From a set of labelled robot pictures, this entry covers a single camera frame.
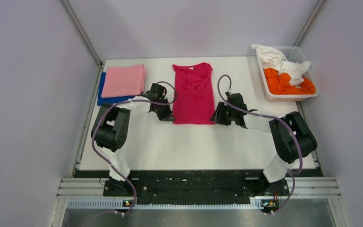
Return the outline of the magenta t shirt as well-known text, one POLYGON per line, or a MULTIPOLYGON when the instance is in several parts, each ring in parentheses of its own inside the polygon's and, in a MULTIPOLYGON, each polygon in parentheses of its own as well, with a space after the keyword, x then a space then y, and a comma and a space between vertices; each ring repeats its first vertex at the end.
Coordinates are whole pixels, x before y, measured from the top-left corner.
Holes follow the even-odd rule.
POLYGON ((212 67, 203 62, 191 66, 173 65, 176 100, 173 104, 174 124, 213 125, 215 112, 212 67))

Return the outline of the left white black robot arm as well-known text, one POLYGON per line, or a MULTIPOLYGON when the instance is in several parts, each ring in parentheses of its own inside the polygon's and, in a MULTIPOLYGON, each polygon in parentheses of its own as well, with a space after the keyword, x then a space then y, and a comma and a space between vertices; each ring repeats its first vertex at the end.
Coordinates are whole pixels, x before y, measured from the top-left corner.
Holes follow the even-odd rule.
POLYGON ((133 183, 128 179, 130 168, 119 158, 126 143, 129 123, 141 114, 155 113, 161 122, 175 120, 170 105, 176 101, 176 90, 168 82, 153 83, 149 91, 115 104, 103 104, 91 129, 93 151, 110 168, 110 179, 120 195, 131 193, 133 183))

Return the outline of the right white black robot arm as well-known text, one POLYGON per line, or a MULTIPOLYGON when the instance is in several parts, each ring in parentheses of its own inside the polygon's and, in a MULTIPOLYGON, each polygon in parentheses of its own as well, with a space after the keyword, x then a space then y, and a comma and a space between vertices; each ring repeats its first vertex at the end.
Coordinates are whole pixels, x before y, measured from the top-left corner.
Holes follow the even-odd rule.
POLYGON ((218 103, 211 122, 226 126, 235 123, 272 135, 276 155, 263 169, 258 182, 259 191, 271 195, 287 174, 297 176, 302 172, 303 159, 317 148, 317 141, 297 111, 276 117, 248 109, 239 93, 226 93, 226 96, 226 100, 218 103))

